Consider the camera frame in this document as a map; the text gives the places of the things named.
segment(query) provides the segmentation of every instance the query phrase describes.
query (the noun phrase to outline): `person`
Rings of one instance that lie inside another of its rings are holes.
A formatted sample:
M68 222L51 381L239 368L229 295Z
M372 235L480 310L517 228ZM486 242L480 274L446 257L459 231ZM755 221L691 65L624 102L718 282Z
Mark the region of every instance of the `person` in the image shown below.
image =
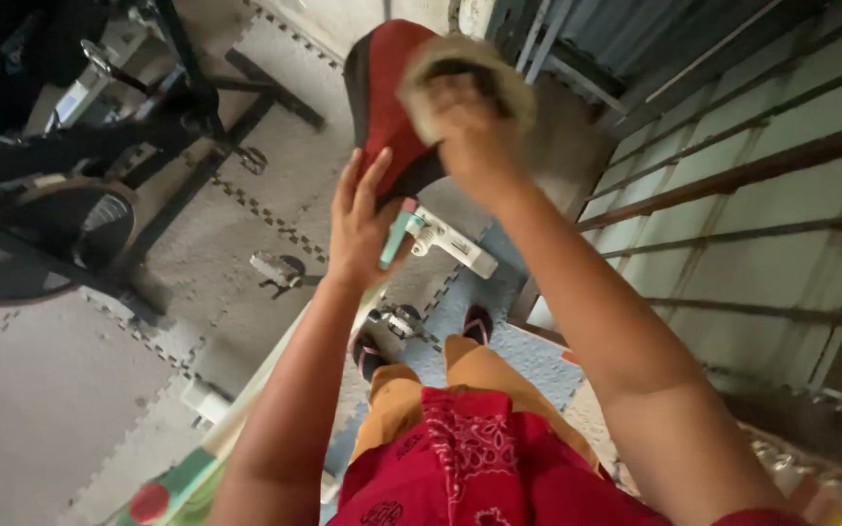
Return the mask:
M370 409L330 524L804 524L753 455L698 363L532 184L517 139L469 76L429 96L445 170L517 245L600 401L643 502L619 490L579 433L488 349L473 308L447 338L447 389L423 388L368 339L350 351ZM228 460L214 526L316 524L346 344L400 203L376 212L384 151L337 186L329 269Z

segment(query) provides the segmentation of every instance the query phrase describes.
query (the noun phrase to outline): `concrete floor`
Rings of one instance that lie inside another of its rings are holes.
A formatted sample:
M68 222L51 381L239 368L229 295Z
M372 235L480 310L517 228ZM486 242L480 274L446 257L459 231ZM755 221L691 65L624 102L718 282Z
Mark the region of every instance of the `concrete floor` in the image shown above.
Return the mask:
M447 2L443 4L426 4L426 16L445 13ZM108 517L139 484L180 460L202 436L191 428L194 414L178 400L184 374L201 375L238 392L310 298L312 290L302 289L271 301L269 292L256 286L260 278L248 264L251 253L290 254L313 273L325 267L316 249L327 246L332 183L353 143L341 69L306 49L305 41L294 38L278 19L263 16L267 12L256 16L254 4L233 0L214 8L201 0L183 0L178 6L194 42L205 51L205 68L228 71L218 57L235 45L323 114L327 127L315 133L274 108L247 140L268 157L265 174L254 177L229 161L170 227L150 252L142 277L144 286L169 305L163 329L130 326L124 310L91 291L0 310L0 524L83 524ZM374 16L360 23L375 24ZM353 24L351 33L360 27ZM341 35L345 41L350 33ZM580 126L569 131L564 119L567 105L578 102L554 85L541 90L546 108L565 111L549 113L559 119L553 127L558 154L539 153L546 162L537 172L558 206L566 208L579 185L592 184L586 174L570 170L559 154L567 151L568 137L581 138ZM225 96L221 113L229 122L247 103L248 97ZM172 163L145 189L142 211L156 208L158 197L177 185L203 147L197 145L192 155ZM491 223L450 181L432 185L420 197L474 239ZM253 198L259 214L252 212ZM265 222L264 209L272 225ZM435 249L409 261L392 283L389 298L419 310L434 304L435 297L448 298L428 309L431 329L439 333L451 325L435 323L435 317L449 320L469 301L486 296L493 298L490 306L501 319L524 270L520 262L510 263L517 256L502 248L502 237L494 227L484 243L504 253L506 278L476 282L463 272L456 274L456 261ZM448 291L451 283L463 286ZM510 330L499 327L497 335ZM606 452L611 448L608 436L579 369L557 359L556 350L541 341L512 332L503 338L497 338L499 352L601 445L604 459L614 458ZM433 371L440 362L439 355L418 342L404 350L397 340L392 345L393 352L419 371ZM524 358L532 352L542 359ZM328 465L352 449L366 390L348 363Z

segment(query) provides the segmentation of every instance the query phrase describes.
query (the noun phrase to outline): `teal clip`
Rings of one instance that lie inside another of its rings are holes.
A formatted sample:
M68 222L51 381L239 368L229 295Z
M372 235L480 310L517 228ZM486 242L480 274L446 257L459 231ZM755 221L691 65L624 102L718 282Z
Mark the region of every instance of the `teal clip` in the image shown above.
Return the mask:
M412 207L412 211L402 208L399 211L399 216L395 218L395 221L388 228L388 239L385 240L382 255L379 257L379 268L387 270L392 264L392 260L399 253L399 247L402 245L402 240L405 239L405 234L408 233L408 227L410 225L420 227L425 224L424 219L414 214L414 207Z

